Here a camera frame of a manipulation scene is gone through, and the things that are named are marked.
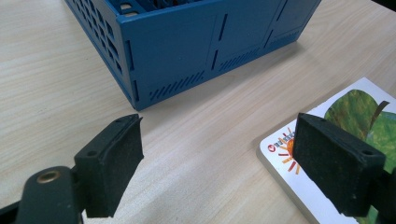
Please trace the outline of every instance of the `book cover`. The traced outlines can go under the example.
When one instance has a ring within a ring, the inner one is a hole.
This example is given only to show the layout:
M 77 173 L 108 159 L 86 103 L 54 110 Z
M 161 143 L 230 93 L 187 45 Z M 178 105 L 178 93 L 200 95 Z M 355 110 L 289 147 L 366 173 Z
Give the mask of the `book cover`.
M 387 156 L 384 169 L 396 167 L 396 100 L 367 78 L 338 92 L 308 114 L 327 119 Z M 375 223 L 372 207 L 367 217 L 339 214 L 317 185 L 292 157 L 296 119 L 260 143 L 257 155 L 307 219 L 318 223 Z

